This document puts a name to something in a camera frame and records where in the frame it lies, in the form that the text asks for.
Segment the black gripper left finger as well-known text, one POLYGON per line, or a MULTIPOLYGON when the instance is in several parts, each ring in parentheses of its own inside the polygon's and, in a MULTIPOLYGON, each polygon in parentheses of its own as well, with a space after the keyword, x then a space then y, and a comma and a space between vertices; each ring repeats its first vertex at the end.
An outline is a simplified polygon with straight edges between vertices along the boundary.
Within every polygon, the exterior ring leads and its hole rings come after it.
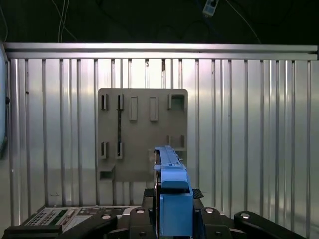
POLYGON ((154 190, 144 190, 140 207, 118 217, 114 211, 102 211, 59 235, 61 239, 156 239, 154 190))

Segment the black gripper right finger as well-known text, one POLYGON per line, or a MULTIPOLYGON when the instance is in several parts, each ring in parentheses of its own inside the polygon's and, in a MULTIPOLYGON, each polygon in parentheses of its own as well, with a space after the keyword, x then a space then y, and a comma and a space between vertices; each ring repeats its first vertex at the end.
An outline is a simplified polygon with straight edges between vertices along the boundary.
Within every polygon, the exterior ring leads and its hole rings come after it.
POLYGON ((302 239, 303 236, 256 213, 241 211, 233 218, 204 207, 203 194, 194 189, 194 239, 302 239))

